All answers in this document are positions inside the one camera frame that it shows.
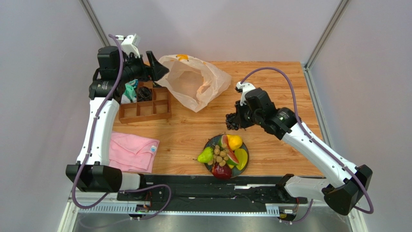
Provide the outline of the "banana print plastic bag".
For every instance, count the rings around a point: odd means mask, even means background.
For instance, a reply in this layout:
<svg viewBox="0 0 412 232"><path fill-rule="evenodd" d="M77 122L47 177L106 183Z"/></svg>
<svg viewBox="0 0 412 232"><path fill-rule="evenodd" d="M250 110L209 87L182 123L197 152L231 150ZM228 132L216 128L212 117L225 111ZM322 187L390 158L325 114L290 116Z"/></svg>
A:
<svg viewBox="0 0 412 232"><path fill-rule="evenodd" d="M228 89L232 77L215 65L185 54L159 59L169 72L156 83L186 108L199 112Z"/></svg>

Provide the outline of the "fake longan bunch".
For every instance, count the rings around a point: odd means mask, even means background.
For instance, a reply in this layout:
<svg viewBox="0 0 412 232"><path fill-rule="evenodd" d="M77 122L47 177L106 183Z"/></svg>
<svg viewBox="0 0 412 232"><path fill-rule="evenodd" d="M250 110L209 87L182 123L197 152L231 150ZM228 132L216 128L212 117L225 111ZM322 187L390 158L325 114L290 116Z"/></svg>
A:
<svg viewBox="0 0 412 232"><path fill-rule="evenodd" d="M207 165L212 166L212 165L217 164L220 167L225 166L226 162L229 159L228 152L229 152L229 148L226 144L223 144L222 146L215 145L214 150L213 150L212 159L207 163Z"/></svg>

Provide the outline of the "red fake apple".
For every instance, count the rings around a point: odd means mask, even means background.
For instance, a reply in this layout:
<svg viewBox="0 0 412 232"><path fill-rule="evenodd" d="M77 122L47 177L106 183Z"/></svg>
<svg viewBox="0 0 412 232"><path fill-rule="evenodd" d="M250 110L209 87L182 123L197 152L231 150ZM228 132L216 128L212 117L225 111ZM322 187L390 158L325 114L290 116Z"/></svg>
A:
<svg viewBox="0 0 412 232"><path fill-rule="evenodd" d="M217 179L230 179L232 178L232 169L228 165L220 166L218 163L215 163L212 166L211 173Z"/></svg>

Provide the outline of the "green fake pear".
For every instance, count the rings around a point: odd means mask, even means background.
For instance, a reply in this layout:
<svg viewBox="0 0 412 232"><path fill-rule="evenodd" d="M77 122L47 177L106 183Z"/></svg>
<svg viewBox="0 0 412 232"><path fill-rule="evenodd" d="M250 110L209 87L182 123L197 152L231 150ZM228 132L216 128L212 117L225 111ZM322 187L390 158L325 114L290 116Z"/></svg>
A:
<svg viewBox="0 0 412 232"><path fill-rule="evenodd" d="M200 163L210 163L214 160L214 149L212 147L206 147L201 154L198 155L197 159Z"/></svg>

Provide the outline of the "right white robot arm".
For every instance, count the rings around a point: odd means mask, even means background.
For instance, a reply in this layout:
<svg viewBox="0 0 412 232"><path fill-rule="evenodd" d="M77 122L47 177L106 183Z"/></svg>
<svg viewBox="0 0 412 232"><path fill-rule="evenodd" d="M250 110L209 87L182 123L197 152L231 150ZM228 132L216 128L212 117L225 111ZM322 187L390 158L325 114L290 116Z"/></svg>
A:
<svg viewBox="0 0 412 232"><path fill-rule="evenodd" d="M299 122L289 108L276 108L261 88L236 87L241 99L236 112L227 115L227 122L239 129L260 126L304 155L324 175L324 179L286 174L278 186L294 198L325 202L336 213L348 215L365 196L373 171L367 165L355 165L337 154L308 128Z"/></svg>

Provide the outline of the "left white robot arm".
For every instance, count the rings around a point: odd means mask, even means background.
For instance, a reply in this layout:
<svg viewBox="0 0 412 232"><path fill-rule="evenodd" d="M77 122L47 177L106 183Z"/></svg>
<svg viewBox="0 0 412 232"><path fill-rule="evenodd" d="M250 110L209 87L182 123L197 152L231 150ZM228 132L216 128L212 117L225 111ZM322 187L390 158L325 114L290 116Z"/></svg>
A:
<svg viewBox="0 0 412 232"><path fill-rule="evenodd" d="M126 83L158 81L169 72L152 51L147 51L146 56L148 64L136 51L126 52L116 46L98 50L99 67L88 89L90 112L84 144L76 163L68 164L65 171L73 183L73 190L111 193L140 187L139 174L109 165L109 147Z"/></svg>

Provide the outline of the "black fake grape bunch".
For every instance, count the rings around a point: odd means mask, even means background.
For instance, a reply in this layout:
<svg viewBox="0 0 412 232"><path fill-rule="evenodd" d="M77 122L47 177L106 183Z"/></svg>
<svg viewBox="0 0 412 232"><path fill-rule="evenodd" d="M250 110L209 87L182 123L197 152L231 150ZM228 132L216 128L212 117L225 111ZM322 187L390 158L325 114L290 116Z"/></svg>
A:
<svg viewBox="0 0 412 232"><path fill-rule="evenodd" d="M225 124L228 130L239 130L239 124L235 122L236 113L226 114Z"/></svg>

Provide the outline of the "fake watermelon slice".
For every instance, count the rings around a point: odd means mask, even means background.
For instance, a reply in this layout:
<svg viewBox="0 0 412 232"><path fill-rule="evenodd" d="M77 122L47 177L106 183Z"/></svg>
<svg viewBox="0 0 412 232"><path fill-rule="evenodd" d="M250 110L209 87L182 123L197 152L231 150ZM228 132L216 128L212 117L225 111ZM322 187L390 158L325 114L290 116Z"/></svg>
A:
<svg viewBox="0 0 412 232"><path fill-rule="evenodd" d="M220 150L226 154L224 158L228 159L228 164L233 166L239 165L239 160L235 155L235 149L238 149L239 146L237 146L236 143L233 143L229 135L222 135L218 141L218 146L220 147Z"/></svg>

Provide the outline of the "yellow fake pear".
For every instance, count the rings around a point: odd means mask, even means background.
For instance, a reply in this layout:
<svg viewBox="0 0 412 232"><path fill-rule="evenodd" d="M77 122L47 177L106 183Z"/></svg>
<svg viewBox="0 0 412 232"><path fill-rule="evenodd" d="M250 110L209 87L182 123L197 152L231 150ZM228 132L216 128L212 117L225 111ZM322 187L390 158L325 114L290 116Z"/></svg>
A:
<svg viewBox="0 0 412 232"><path fill-rule="evenodd" d="M228 140L228 146L232 151L235 151L236 149L241 148L243 145L243 140L240 136L238 135L229 135L227 134L227 140Z"/></svg>

